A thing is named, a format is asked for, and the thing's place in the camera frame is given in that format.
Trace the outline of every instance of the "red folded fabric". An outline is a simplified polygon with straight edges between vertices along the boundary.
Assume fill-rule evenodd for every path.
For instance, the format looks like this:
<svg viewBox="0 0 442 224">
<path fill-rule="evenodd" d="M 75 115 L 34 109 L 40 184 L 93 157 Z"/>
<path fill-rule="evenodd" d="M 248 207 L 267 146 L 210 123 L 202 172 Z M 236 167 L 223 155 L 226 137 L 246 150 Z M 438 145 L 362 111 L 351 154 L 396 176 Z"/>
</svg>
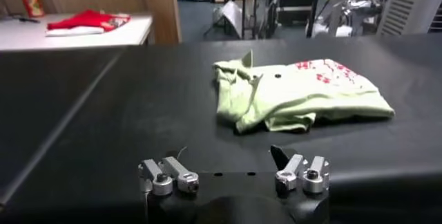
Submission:
<svg viewBox="0 0 442 224">
<path fill-rule="evenodd" d="M 71 29 L 77 26 L 100 27 L 105 32 L 114 30 L 127 23 L 131 18 L 129 16 L 102 14 L 93 10 L 86 10 L 74 17 L 48 24 L 48 30 Z"/>
</svg>

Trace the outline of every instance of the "metal clamp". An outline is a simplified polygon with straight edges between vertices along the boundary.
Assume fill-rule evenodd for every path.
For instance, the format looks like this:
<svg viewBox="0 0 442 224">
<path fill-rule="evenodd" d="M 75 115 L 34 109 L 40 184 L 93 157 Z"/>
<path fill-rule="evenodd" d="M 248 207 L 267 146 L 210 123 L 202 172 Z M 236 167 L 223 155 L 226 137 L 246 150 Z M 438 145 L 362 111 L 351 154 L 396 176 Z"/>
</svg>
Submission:
<svg viewBox="0 0 442 224">
<path fill-rule="evenodd" d="M 295 189 L 296 179 L 299 174 L 304 172 L 306 164 L 307 161 L 302 155 L 293 155 L 285 168 L 276 172 L 276 189 L 283 189 L 285 192 Z"/>
<path fill-rule="evenodd" d="M 156 196 L 169 195 L 173 191 L 172 178 L 163 173 L 153 160 L 143 160 L 138 165 L 141 190 L 144 193 L 152 192 Z"/>
<path fill-rule="evenodd" d="M 200 182 L 197 173 L 187 170 L 174 157 L 163 158 L 162 164 L 163 170 L 176 179 L 181 192 L 195 194 L 198 191 Z"/>
<path fill-rule="evenodd" d="M 329 163 L 324 157 L 316 156 L 310 168 L 304 173 L 302 188 L 305 192 L 318 194 L 329 188 Z"/>
</svg>

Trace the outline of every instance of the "black table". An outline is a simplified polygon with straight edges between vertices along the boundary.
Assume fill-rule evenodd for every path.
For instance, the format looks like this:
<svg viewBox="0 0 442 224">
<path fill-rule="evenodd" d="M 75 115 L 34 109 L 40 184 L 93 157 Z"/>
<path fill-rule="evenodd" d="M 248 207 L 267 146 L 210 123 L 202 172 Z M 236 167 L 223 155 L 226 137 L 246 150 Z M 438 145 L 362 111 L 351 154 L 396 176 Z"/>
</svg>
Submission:
<svg viewBox="0 0 442 224">
<path fill-rule="evenodd" d="M 81 93 L 123 50 L 0 54 L 0 203 Z"/>
<path fill-rule="evenodd" d="M 3 215 L 142 221 L 140 160 L 186 147 L 180 160 L 193 171 L 275 171 L 268 150 L 277 144 L 330 161 L 337 218 L 440 217 L 441 39 L 414 35 L 127 48 Z M 380 88 L 396 117 L 314 127 L 300 135 L 258 131 L 237 136 L 216 119 L 211 65 L 242 57 L 249 49 L 256 66 L 318 58 L 343 63 Z"/>
</svg>

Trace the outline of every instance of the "gray floor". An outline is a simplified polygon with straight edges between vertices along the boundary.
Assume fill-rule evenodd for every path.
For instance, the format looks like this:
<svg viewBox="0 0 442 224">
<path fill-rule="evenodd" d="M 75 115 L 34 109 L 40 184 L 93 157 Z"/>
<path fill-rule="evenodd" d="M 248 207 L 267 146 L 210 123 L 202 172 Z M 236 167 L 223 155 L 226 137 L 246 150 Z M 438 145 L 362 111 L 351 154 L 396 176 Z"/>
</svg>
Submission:
<svg viewBox="0 0 442 224">
<path fill-rule="evenodd" d="M 203 37 L 204 32 L 211 27 L 213 10 L 221 5 L 209 2 L 178 1 L 183 42 L 237 40 L 238 37 L 234 34 L 225 34 L 222 28 L 214 28 L 205 38 Z M 272 38 L 288 41 L 305 38 L 305 27 L 280 26 Z"/>
</svg>

